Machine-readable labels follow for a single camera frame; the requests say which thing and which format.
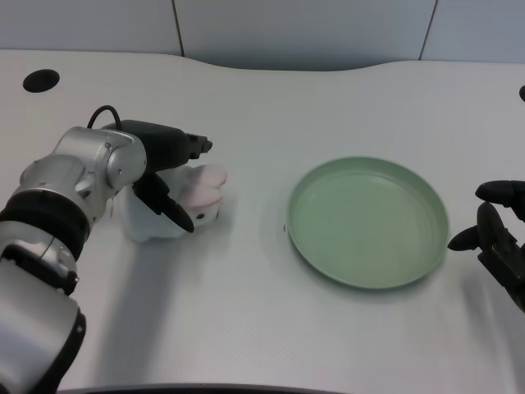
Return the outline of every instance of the white table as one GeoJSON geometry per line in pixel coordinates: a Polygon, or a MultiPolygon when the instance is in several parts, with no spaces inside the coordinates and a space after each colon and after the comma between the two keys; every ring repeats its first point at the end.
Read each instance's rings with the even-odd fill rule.
{"type": "MultiPolygon", "coordinates": [[[[137,246],[109,215],[95,228],[74,293],[88,331],[61,387],[525,392],[525,315],[474,252],[449,253],[413,286],[357,291],[307,266],[283,231],[293,184],[351,155],[413,169],[441,195],[453,234],[471,226],[479,184],[525,179],[522,85],[525,65],[246,71],[164,55],[0,51],[2,204],[28,163],[103,104],[208,136],[213,150],[200,162],[229,172],[206,231],[137,246]],[[59,84],[25,92],[25,76],[42,68],[59,84]]],[[[512,214],[504,219],[525,236],[512,214]]]]}

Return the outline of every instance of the plush bunny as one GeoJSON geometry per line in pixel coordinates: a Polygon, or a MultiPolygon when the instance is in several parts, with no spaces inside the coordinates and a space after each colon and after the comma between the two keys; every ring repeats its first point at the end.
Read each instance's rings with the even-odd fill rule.
{"type": "MultiPolygon", "coordinates": [[[[221,186],[226,170],[218,165],[183,166],[157,173],[170,188],[169,196],[189,214],[195,227],[215,221],[222,205],[221,186]]],[[[114,209],[126,234],[137,242],[175,238],[186,233],[164,214],[152,212],[126,186],[115,198],[114,209]]]]}

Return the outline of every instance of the pink plush ear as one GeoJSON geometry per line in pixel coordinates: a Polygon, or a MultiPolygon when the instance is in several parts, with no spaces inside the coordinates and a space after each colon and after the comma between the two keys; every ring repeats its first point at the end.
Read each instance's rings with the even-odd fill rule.
{"type": "Polygon", "coordinates": [[[219,187],[226,183],[226,169],[216,164],[206,164],[192,169],[189,179],[193,183],[202,183],[212,187],[219,187]]]}
{"type": "Polygon", "coordinates": [[[184,188],[179,204],[187,209],[203,209],[221,201],[222,195],[218,189],[206,185],[189,185],[184,188]]]}

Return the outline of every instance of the green plate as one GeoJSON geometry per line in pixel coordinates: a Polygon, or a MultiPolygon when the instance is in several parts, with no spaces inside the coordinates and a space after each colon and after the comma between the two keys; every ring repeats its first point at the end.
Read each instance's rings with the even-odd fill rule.
{"type": "Polygon", "coordinates": [[[341,158],[306,174],[291,195],[287,227],[312,266],[367,289],[428,274],[449,236],[437,193],[407,168],[377,158],[341,158]]]}

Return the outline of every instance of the black cable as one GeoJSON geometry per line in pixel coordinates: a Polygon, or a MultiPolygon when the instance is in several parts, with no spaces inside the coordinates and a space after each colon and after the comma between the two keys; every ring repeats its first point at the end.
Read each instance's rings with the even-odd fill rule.
{"type": "Polygon", "coordinates": [[[118,112],[116,111],[116,109],[112,107],[111,105],[103,105],[97,111],[94,112],[94,114],[91,116],[91,119],[89,119],[88,129],[93,128],[93,124],[97,120],[98,115],[100,115],[101,112],[104,112],[104,111],[109,111],[112,113],[113,117],[115,118],[115,128],[118,131],[122,131],[121,118],[118,116],[118,112]]]}

